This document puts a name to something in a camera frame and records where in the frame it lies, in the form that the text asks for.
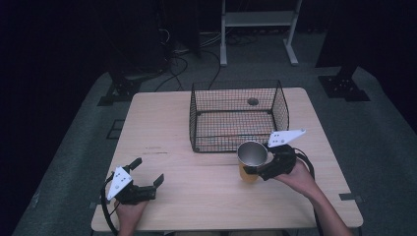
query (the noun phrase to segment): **wooden table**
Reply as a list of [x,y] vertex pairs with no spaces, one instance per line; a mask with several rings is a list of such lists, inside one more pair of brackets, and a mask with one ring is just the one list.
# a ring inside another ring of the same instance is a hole
[[[290,130],[307,130],[291,145],[308,155],[319,186],[347,226],[359,227],[363,218],[356,203],[340,199],[339,194],[350,190],[307,93],[302,88],[285,88],[284,94]],[[135,185],[151,185],[161,173],[165,176],[138,230],[316,227],[311,204],[286,185],[261,178],[254,184],[243,182],[235,153],[192,151],[190,97],[189,91],[150,92],[138,93],[132,100],[107,176],[116,166],[130,164],[137,157],[143,163],[131,172]],[[118,227],[115,214],[112,219]],[[101,206],[96,208],[91,228],[110,231]]]

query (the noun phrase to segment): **dark background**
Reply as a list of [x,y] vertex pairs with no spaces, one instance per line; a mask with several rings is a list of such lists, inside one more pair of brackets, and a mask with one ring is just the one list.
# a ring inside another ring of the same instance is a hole
[[[157,2],[162,5],[161,22],[185,44],[196,47],[196,26],[219,30],[221,1],[166,2]],[[229,10],[239,4],[228,0]],[[242,5],[255,11],[293,3],[265,0]],[[380,81],[414,130],[416,9],[411,0],[304,0],[297,25],[302,32],[328,30],[318,66],[340,66],[346,55],[355,58]],[[114,47],[90,1],[3,0],[0,11],[0,202],[5,216],[0,232],[9,235],[89,89],[107,71],[104,58]],[[190,19],[198,20],[190,26]]]

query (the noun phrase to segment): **black device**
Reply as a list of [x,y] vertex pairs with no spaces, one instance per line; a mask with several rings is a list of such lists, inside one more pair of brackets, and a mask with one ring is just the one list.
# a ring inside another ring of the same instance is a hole
[[[123,170],[126,171],[128,174],[130,170],[134,170],[142,163],[141,158],[137,158],[131,164],[126,165],[123,167]],[[114,235],[117,235],[119,232],[114,227],[113,222],[110,218],[110,213],[108,212],[107,208],[107,198],[105,197],[105,187],[107,184],[113,180],[115,177],[115,172],[112,172],[110,177],[106,179],[104,182],[103,187],[100,191],[100,198],[101,198],[101,207],[103,209],[104,217],[107,221],[108,226],[110,227],[111,231]],[[153,181],[152,186],[144,186],[139,187],[133,184],[133,180],[125,180],[122,178],[121,182],[129,181],[129,183],[119,192],[117,193],[114,198],[120,202],[122,205],[136,205],[140,202],[155,200],[156,199],[156,189],[163,183],[164,176],[161,174],[155,181]]]
[[278,147],[268,147],[267,145],[264,146],[273,154],[273,160],[268,164],[260,167],[245,166],[244,170],[247,174],[258,174],[265,181],[280,174],[289,174],[294,168],[298,157],[308,165],[310,173],[314,178],[313,165],[302,150],[294,148],[290,145],[283,145]]

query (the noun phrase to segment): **cable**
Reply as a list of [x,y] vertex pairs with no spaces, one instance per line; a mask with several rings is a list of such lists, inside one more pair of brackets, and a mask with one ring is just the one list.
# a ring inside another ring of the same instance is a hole
[[216,54],[214,54],[214,53],[212,53],[212,52],[210,52],[210,51],[205,51],[205,50],[202,50],[202,52],[205,52],[205,53],[208,53],[208,54],[213,55],[213,56],[215,57],[215,59],[217,60],[217,62],[218,62],[217,72],[215,73],[214,78],[213,78],[213,79],[211,79],[211,82],[209,83],[209,86],[208,86],[208,90],[210,90],[210,89],[211,89],[212,84],[213,84],[213,83],[214,83],[214,81],[215,81],[215,79],[217,79],[218,74],[220,74],[220,69],[221,69],[221,66],[220,66],[220,59],[218,58],[218,56],[217,56]]
[[170,77],[170,78],[168,78],[168,79],[166,79],[165,81],[163,81],[161,84],[159,84],[159,86],[158,87],[156,87],[156,89],[154,90],[154,91],[158,91],[159,90],[159,88],[161,88],[165,83],[167,83],[168,81],[170,81],[170,80],[172,80],[172,79],[174,79],[174,78],[176,78],[176,77],[178,77],[179,75],[181,75],[187,68],[188,68],[188,62],[187,62],[187,60],[185,60],[185,59],[183,59],[183,58],[181,58],[181,57],[175,57],[175,58],[177,58],[177,59],[180,59],[180,60],[182,60],[183,62],[185,62],[185,67],[184,67],[184,69],[183,70],[181,70],[180,71],[180,73],[178,73],[178,74],[174,74],[172,77]]

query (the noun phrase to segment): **black cable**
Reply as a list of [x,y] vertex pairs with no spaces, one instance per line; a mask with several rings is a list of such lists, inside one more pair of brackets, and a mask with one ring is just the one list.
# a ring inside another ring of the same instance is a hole
[[175,58],[177,58],[177,59],[180,59],[180,60],[182,60],[183,62],[185,62],[185,67],[184,67],[184,69],[182,69],[181,71],[180,71],[180,73],[178,73],[178,74],[175,74],[175,75],[173,75],[172,77],[170,77],[170,78],[168,78],[168,79],[166,79],[165,81],[163,81],[161,84],[159,84],[159,86],[158,87],[156,87],[156,89],[154,90],[154,91],[157,91],[159,88],[161,88],[165,83],[167,83],[168,81],[170,81],[170,80],[172,80],[172,79],[174,79],[174,78],[176,78],[176,77],[178,77],[179,75],[181,75],[187,68],[188,68],[188,62],[187,62],[187,60],[185,60],[184,58],[181,58],[181,57],[175,57]]
[[[188,62],[187,62],[187,60],[185,60],[185,59],[183,59],[183,58],[175,58],[175,59],[182,59],[182,60],[184,60],[184,61],[186,62],[187,67],[188,67]],[[175,80],[177,80],[178,85],[180,85],[180,87],[179,87],[177,90],[179,90],[179,89],[184,90],[184,88],[183,88],[183,87],[182,87],[182,85],[181,85],[180,79],[178,78],[178,76],[179,76],[180,74],[176,75],[176,74],[172,71],[172,66],[169,68],[169,72],[171,73],[171,75],[172,75],[172,76],[175,76]]]
[[[299,148],[295,148],[294,147],[294,149],[296,149],[296,150],[298,150],[298,151],[301,152],[301,154],[300,153],[296,153],[296,156],[298,158],[300,158],[301,160],[303,160],[307,164],[307,166],[309,167],[309,170],[310,170],[310,174],[312,175],[313,179],[316,180],[316,176],[315,176],[313,164],[312,164],[312,162],[310,162],[310,160],[307,157],[306,153],[304,153],[304,151],[302,151]],[[320,224],[319,217],[317,216],[316,210],[314,208],[313,208],[313,211],[314,211],[314,218],[316,220],[317,229],[319,230],[319,234],[321,236],[323,236],[324,235],[324,232],[323,232],[322,225]]]
[[120,202],[117,204],[117,206],[114,208],[114,210],[110,212],[110,215],[112,215],[114,213],[114,211],[116,211],[116,209],[119,207],[119,205],[120,205]]
[[110,213],[108,212],[107,201],[105,197],[105,187],[113,179],[113,175],[114,173],[112,173],[111,176],[108,177],[108,179],[106,179],[106,181],[104,182],[104,185],[100,190],[100,201],[101,201],[101,207],[103,209],[104,218],[108,226],[110,227],[111,232],[113,232],[113,234],[117,236],[119,234],[119,231],[114,227],[113,222],[111,221]]
[[217,64],[218,65],[217,72],[215,73],[214,78],[211,79],[211,82],[209,83],[209,86],[208,86],[208,90],[209,90],[211,88],[212,84],[214,83],[215,79],[217,79],[218,74],[220,74],[220,69],[221,69],[221,66],[220,66],[220,58],[218,58],[218,56],[215,53],[212,53],[210,51],[202,50],[202,52],[205,52],[205,53],[208,53],[208,54],[213,55],[215,57],[215,59],[217,60],[217,62],[218,62],[218,64]]

